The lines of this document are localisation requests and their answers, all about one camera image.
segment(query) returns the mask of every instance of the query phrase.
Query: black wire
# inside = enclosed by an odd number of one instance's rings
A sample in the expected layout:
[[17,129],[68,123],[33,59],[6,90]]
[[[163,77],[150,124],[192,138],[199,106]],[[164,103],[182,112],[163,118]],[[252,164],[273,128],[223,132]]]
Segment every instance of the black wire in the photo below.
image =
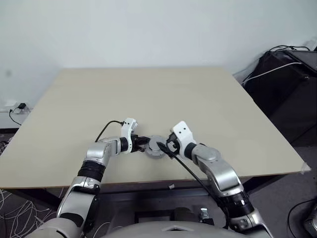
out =
[[17,123],[18,125],[21,125],[20,123],[18,123],[17,121],[13,120],[13,118],[11,117],[11,113],[14,112],[17,108],[15,108],[14,110],[10,110],[9,112],[9,117],[11,118],[12,121],[14,121],[15,123]]
[[289,210],[288,215],[287,215],[287,227],[288,227],[289,231],[291,232],[291,234],[293,235],[294,238],[296,238],[296,236],[294,235],[294,233],[293,233],[293,231],[292,231],[292,229],[291,229],[291,226],[289,225],[289,218],[290,218],[290,216],[291,216],[292,211],[293,211],[297,206],[302,205],[303,203],[312,202],[312,201],[315,201],[315,200],[316,200],[316,198],[310,199],[310,200],[307,200],[307,201],[304,201],[304,202],[297,203],[296,205],[294,205],[294,206]]
[[273,48],[269,49],[268,51],[272,51],[272,50],[274,50],[275,48],[279,48],[279,47],[289,47],[289,46],[286,46],[286,45],[279,45],[279,46],[275,46],[275,47],[273,47]]
[[123,122],[119,122],[117,120],[111,120],[107,123],[107,125],[105,125],[105,127],[103,128],[103,130],[100,132],[100,134],[97,136],[97,139],[95,140],[95,142],[98,142],[100,136],[103,134],[103,132],[105,131],[105,129],[113,122],[119,123],[120,125],[123,125]]
[[287,48],[291,48],[291,49],[295,49],[295,48],[305,48],[307,49],[308,51],[311,51],[308,47],[306,46],[287,46],[287,45],[279,45],[279,46],[275,46],[271,49],[269,49],[268,51],[272,51],[274,50],[275,48],[279,48],[279,47],[284,47],[283,49],[277,49],[276,51],[280,51],[280,50],[284,50],[284,49],[287,49]]
[[193,171],[190,170],[190,168],[188,168],[180,159],[177,158],[177,156],[174,155],[174,158],[197,180],[197,182],[203,187],[204,190],[206,190],[206,192],[212,197],[214,198],[214,195],[212,194],[212,192],[210,192],[210,190],[206,187],[206,185],[204,185],[204,183],[197,177],[196,174],[194,174]]
[[210,197],[212,197],[214,199],[214,201],[217,203],[217,205],[221,208],[221,210],[225,214],[225,218],[226,218],[226,224],[224,225],[223,228],[228,229],[229,228],[229,214],[228,214],[227,209],[224,207],[221,207],[219,205],[218,198],[216,198],[214,196],[214,194],[212,192],[210,192],[210,190],[207,188],[207,186],[204,185],[204,183],[197,177],[196,174],[194,174],[193,171],[190,170],[190,168],[188,168],[175,154],[173,154],[173,157],[196,179],[196,181],[203,187],[203,189],[208,193],[208,195]]

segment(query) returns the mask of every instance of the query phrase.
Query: small round object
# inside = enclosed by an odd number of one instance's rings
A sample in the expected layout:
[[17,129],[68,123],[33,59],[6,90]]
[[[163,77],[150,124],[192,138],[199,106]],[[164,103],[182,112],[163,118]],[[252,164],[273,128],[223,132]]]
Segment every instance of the small round object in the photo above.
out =
[[161,142],[165,145],[166,139],[160,135],[152,135],[150,136],[150,141],[145,148],[145,152],[152,158],[161,158],[165,155],[165,153],[160,150],[157,142]]

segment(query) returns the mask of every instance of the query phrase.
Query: floor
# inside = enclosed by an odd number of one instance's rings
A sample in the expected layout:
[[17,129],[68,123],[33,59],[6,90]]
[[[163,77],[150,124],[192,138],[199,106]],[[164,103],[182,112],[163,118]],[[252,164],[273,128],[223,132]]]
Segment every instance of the floor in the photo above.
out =
[[[291,207],[299,202],[313,199],[317,194],[316,172],[317,172],[317,147],[298,147],[297,152],[312,168],[312,171],[305,174],[287,175],[279,181],[265,187],[264,189],[253,193],[250,199],[257,207],[266,221],[267,226],[276,238],[288,238],[292,235],[287,231],[287,215]],[[50,192],[60,195],[60,189],[49,189]],[[41,224],[40,220],[54,217],[55,213],[45,210],[37,204],[31,204],[26,200],[8,192],[3,193],[7,199],[0,202],[0,215],[6,214],[6,220],[0,218],[0,237],[2,238],[19,238],[24,237],[28,232],[35,229]],[[303,229],[302,220],[306,218],[314,205],[314,202],[305,203],[298,206],[290,216],[290,226],[296,237],[308,238],[309,234]],[[198,213],[200,207],[208,207],[210,216],[214,218],[216,226],[224,225],[224,216],[217,208],[215,203],[206,196],[191,197],[169,197],[169,198],[151,198],[142,201],[103,201],[94,229],[87,234],[87,238],[93,238],[97,228],[105,223],[110,222],[113,215],[119,210],[133,209],[135,211],[146,210],[167,210],[176,207],[188,207],[194,213]],[[8,214],[16,208],[20,208],[20,215],[14,218],[17,212]],[[106,233],[108,224],[104,224],[95,235],[98,238]]]

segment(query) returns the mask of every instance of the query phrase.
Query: beige tabletop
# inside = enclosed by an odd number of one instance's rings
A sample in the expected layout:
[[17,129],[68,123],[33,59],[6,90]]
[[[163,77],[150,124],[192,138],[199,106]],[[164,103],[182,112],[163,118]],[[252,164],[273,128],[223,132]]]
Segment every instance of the beige tabletop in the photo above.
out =
[[[220,67],[64,69],[0,156],[0,187],[67,186],[110,120],[135,118],[139,136],[184,120],[241,177],[302,170],[303,160],[239,83]],[[112,124],[103,134],[120,136]],[[189,160],[201,178],[205,175]],[[112,157],[104,183],[193,179],[176,160]]]

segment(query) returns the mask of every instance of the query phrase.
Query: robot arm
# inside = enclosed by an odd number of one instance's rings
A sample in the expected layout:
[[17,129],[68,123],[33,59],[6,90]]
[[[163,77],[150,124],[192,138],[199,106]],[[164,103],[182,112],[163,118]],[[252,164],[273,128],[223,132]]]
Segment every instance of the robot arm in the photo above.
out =
[[[172,152],[169,149],[171,146],[176,150]],[[228,216],[231,229],[249,236],[264,234],[272,237],[258,210],[252,206],[234,169],[222,159],[219,151],[197,144],[185,122],[181,121],[173,127],[163,149],[170,152],[170,157],[180,155],[192,160],[207,175],[214,199]]]
[[44,223],[29,237],[78,238],[93,228],[101,180],[110,157],[120,152],[144,151],[140,145],[149,141],[147,137],[132,133],[136,126],[135,119],[127,118],[122,123],[121,137],[104,138],[90,145],[78,175],[57,210],[57,217]]

